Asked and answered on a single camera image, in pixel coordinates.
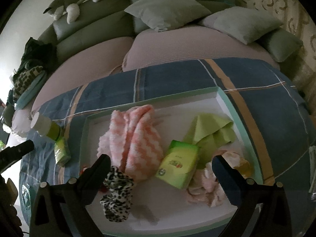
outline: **white tray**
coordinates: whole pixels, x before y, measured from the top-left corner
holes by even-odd
[[[185,95],[168,96],[167,99],[157,98],[147,101],[147,104],[155,107],[155,115],[160,122],[156,128],[162,137],[164,150],[167,150],[172,140],[183,139],[197,114],[206,112],[230,117],[234,121],[233,129],[237,140],[228,146],[250,161],[255,168],[252,178],[257,183],[262,183],[257,157],[238,114],[221,89],[208,89],[207,93],[203,89],[201,92],[193,91]],[[120,110],[136,105],[142,104],[129,104]],[[96,161],[99,137],[109,128],[111,112],[112,110],[93,115],[86,122],[85,147],[86,154],[90,154],[90,157],[82,157],[81,164],[92,165]],[[188,204],[184,198],[184,191],[152,177],[139,183],[133,190],[133,206],[128,220],[114,223],[109,222],[103,214],[99,203],[102,195],[99,192],[86,209],[102,233],[114,236],[189,235],[227,223],[237,209],[228,199],[221,206],[214,208],[209,208],[205,204]]]

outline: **small green box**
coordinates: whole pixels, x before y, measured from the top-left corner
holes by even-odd
[[[156,177],[178,188],[186,189],[198,162],[199,147],[173,140]]]

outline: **light green napkin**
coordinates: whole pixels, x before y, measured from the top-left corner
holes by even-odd
[[[198,169],[205,168],[205,164],[212,160],[215,150],[235,141],[232,126],[233,122],[229,118],[212,113],[199,114],[193,119],[183,142],[200,147]]]

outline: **leopard print scrunchie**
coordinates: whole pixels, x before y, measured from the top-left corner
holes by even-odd
[[[100,200],[105,217],[110,222],[127,220],[132,205],[133,179],[112,166],[103,184],[111,191]]]

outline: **pink towel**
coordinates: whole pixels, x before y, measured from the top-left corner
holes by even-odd
[[[160,136],[153,127],[152,105],[113,111],[110,129],[100,137],[98,154],[110,156],[112,165],[135,182],[155,175],[163,158]]]

